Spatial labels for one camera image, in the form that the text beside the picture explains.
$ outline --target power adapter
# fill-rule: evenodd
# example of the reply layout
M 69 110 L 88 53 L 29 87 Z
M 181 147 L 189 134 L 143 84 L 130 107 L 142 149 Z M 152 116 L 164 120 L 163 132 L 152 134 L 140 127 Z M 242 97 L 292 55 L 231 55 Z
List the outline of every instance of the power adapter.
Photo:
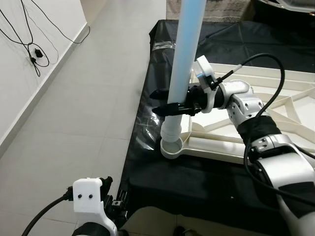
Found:
M 35 54 L 38 58 L 42 58 L 43 57 L 43 54 L 41 53 L 41 51 L 39 49 L 36 49 L 35 48 Z

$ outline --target black tablecloth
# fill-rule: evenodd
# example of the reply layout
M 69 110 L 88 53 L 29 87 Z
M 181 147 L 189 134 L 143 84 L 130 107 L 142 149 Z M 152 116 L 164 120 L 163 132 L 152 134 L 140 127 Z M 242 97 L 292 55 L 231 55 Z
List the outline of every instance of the black tablecloth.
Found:
M 175 43 L 177 25 L 177 21 L 159 21 L 150 32 L 151 49 L 157 42 Z M 209 62 L 239 64 L 254 54 L 272 53 L 287 70 L 314 73 L 314 50 L 312 34 L 301 36 L 255 22 L 204 23 L 196 58 L 205 55 Z M 287 235 L 285 222 L 276 210 L 259 201 L 242 166 L 186 155 L 167 160 L 161 155 L 163 118 L 152 113 L 152 107 L 161 102 L 151 100 L 149 95 L 169 87 L 173 56 L 172 47 L 151 51 L 121 181 L 121 188 L 130 190 L 129 213 L 155 206 L 174 214 Z M 277 68 L 268 59 L 257 59 L 249 65 Z

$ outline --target white wall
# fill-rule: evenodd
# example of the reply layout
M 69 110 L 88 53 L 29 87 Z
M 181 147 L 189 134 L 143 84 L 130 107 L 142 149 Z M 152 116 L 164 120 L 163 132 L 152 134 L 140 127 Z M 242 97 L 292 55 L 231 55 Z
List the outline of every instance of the white wall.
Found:
M 54 43 L 62 57 L 72 44 L 51 25 L 40 10 L 30 1 L 23 0 L 30 16 Z M 86 24 L 80 0 L 34 0 L 47 16 L 72 40 Z M 10 20 L 24 42 L 30 42 L 26 20 L 20 0 L 0 0 L 0 8 Z M 29 19 L 33 32 L 34 43 L 43 48 L 49 60 L 56 62 L 57 53 L 50 42 Z M 13 30 L 0 15 L 0 28 L 12 39 L 18 41 Z M 29 62 L 28 54 L 22 45 L 9 41 L 0 32 L 0 144 L 12 127 L 20 112 L 30 98 L 45 82 L 56 65 L 39 67 L 41 76 L 38 77 L 34 67 Z M 46 59 L 36 62 L 45 64 Z

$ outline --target white pipe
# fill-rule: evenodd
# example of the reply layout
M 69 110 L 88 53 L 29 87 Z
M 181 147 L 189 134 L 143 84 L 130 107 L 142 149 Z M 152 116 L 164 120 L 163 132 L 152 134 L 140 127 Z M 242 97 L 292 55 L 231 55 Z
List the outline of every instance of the white pipe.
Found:
M 182 103 L 186 99 L 205 7 L 206 0 L 182 0 L 167 103 Z M 179 139 L 181 119 L 181 115 L 165 118 L 161 127 L 163 140 L 172 143 Z

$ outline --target baseboard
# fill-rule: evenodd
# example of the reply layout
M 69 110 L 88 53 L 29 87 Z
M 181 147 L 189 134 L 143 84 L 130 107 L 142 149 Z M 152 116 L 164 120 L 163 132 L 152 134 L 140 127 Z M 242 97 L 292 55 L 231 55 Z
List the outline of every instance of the baseboard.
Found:
M 82 38 L 87 34 L 89 29 L 88 23 L 85 23 L 85 25 L 81 28 L 81 30 L 78 32 L 78 34 L 75 37 L 74 41 L 80 41 Z M 48 73 L 48 75 L 43 79 L 41 85 L 39 88 L 34 92 L 32 97 L 28 100 L 24 108 L 20 111 L 20 113 L 17 115 L 15 120 L 13 121 L 10 128 L 7 130 L 5 135 L 0 139 L 0 158 L 3 156 L 5 151 L 8 149 L 12 141 L 14 140 L 15 136 L 20 131 L 21 127 L 24 125 L 25 121 L 28 119 L 30 114 L 32 113 L 35 106 L 40 101 L 43 94 L 47 91 L 48 87 L 64 65 L 64 63 L 68 60 L 72 52 L 74 51 L 75 47 L 78 44 L 71 43 L 69 44 L 66 51 L 60 56 L 60 60 L 55 66 L 51 69 L 51 71 Z

